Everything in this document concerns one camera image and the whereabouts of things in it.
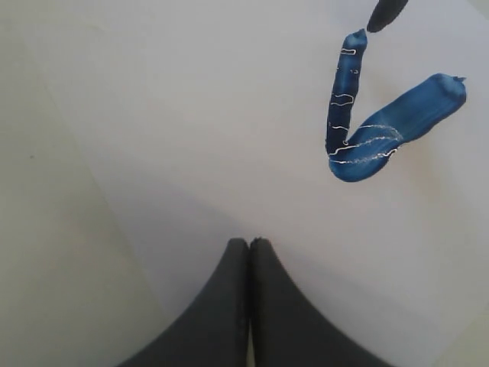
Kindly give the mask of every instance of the white surface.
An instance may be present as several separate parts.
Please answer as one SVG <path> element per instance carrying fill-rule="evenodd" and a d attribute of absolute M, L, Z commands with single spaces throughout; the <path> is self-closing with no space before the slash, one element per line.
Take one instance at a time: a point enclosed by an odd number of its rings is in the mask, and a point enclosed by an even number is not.
<path fill-rule="evenodd" d="M 0 365 L 117 365 L 167 324 L 6 21 L 0 50 Z"/>
<path fill-rule="evenodd" d="M 488 303 L 489 24 L 468 3 L 411 0 L 369 36 L 354 126 L 437 72 L 468 78 L 465 107 L 369 180 L 327 168 L 338 50 L 376 2 L 71 0 L 49 2 L 39 21 L 15 12 L 173 317 L 236 235 L 269 237 L 322 312 L 399 366 L 433 363 Z"/>

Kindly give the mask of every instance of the white paper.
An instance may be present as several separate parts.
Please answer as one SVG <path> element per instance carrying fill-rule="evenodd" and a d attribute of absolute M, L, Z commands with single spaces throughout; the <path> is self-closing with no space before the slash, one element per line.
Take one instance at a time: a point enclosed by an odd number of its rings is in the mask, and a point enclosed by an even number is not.
<path fill-rule="evenodd" d="M 489 23 L 468 2 L 411 0 L 368 36 L 352 125 L 438 72 L 468 78 L 465 106 L 368 180 L 328 169 L 338 52 L 376 3 L 71 0 L 17 24 L 166 313 L 256 235 L 399 366 L 431 365 L 487 305 Z"/>

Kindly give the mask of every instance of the black tip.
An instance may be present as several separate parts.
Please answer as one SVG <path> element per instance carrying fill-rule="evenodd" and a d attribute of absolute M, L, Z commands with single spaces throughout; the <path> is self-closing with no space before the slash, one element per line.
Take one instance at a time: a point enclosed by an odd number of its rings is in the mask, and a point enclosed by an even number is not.
<path fill-rule="evenodd" d="M 407 2 L 408 0 L 380 0 L 368 22 L 367 31 L 382 31 L 399 16 Z"/>

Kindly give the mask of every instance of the black object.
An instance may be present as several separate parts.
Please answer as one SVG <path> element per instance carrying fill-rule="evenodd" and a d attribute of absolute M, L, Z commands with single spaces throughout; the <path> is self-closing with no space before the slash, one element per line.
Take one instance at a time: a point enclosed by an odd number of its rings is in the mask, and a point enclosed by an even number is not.
<path fill-rule="evenodd" d="M 245 367 L 248 350 L 248 245 L 232 239 L 186 311 L 119 367 Z"/>
<path fill-rule="evenodd" d="M 336 329 L 301 293 L 266 239 L 251 243 L 256 367 L 388 367 Z"/>
<path fill-rule="evenodd" d="M 371 33 L 382 31 L 396 19 L 408 0 L 379 0 L 367 25 Z"/>

